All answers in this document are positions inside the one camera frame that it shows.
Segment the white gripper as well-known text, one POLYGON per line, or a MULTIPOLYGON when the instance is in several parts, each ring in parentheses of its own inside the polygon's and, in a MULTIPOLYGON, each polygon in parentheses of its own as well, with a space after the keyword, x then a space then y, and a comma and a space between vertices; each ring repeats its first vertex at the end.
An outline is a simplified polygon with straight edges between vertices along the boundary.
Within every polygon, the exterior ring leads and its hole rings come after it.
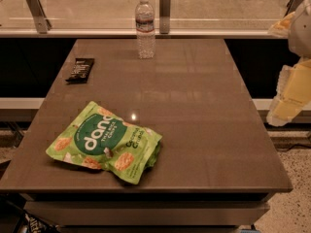
POLYGON ((289 49, 299 55, 294 67, 284 65, 278 78, 276 91, 267 122, 284 126, 291 122, 311 102, 311 0, 303 0, 295 12, 272 24, 268 34, 288 38, 289 49))

